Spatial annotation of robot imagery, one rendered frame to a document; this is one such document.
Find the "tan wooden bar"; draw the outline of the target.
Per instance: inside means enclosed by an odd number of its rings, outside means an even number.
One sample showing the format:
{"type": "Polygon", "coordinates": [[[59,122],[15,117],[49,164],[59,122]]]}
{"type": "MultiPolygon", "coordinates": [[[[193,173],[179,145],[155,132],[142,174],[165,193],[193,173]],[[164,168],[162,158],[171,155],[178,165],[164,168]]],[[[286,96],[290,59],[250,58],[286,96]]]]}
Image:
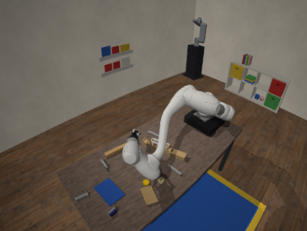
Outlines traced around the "tan wooden bar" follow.
{"type": "Polygon", "coordinates": [[[106,157],[106,158],[109,158],[110,156],[112,156],[112,155],[114,155],[114,154],[116,154],[116,153],[119,153],[120,151],[123,150],[124,146],[125,146],[125,143],[122,144],[121,146],[117,147],[117,148],[111,149],[110,151],[108,151],[108,152],[105,153],[105,157],[106,157]]]}

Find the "yellow short cylinder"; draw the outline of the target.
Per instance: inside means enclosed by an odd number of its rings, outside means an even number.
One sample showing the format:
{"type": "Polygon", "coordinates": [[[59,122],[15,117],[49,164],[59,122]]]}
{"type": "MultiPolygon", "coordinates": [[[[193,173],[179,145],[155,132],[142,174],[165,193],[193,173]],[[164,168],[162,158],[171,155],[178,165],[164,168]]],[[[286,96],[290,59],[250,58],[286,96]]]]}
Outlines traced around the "yellow short cylinder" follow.
{"type": "Polygon", "coordinates": [[[143,184],[144,184],[145,186],[148,186],[148,185],[149,185],[149,180],[144,180],[144,181],[143,181],[143,184]]]}

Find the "cream roll of masking tape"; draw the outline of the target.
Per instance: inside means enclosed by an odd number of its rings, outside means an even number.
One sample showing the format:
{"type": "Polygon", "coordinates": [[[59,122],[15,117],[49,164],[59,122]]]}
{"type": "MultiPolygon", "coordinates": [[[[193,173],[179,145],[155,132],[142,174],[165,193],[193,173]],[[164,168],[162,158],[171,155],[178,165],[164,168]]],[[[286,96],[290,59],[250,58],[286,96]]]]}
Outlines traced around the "cream roll of masking tape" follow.
{"type": "Polygon", "coordinates": [[[163,183],[164,183],[164,178],[163,178],[163,177],[159,177],[159,178],[158,178],[158,182],[159,182],[160,184],[163,184],[163,183]]]}

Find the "tan flat board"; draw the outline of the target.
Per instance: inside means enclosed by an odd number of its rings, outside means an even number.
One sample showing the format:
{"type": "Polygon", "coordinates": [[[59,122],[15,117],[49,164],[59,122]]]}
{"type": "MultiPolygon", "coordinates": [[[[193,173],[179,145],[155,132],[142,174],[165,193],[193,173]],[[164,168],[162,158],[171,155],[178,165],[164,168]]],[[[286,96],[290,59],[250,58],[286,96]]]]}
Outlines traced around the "tan flat board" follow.
{"type": "Polygon", "coordinates": [[[141,188],[140,191],[147,206],[159,202],[151,185],[141,188]]]}

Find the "blue flat rectangular pad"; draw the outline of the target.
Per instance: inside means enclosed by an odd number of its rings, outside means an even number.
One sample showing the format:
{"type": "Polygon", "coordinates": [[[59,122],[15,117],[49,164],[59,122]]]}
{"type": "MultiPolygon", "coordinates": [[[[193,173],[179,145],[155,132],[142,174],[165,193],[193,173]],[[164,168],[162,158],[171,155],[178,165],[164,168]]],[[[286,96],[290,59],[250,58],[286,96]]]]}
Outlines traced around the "blue flat rectangular pad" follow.
{"type": "Polygon", "coordinates": [[[104,180],[94,188],[109,206],[125,196],[125,194],[110,180],[110,178],[104,180]]]}

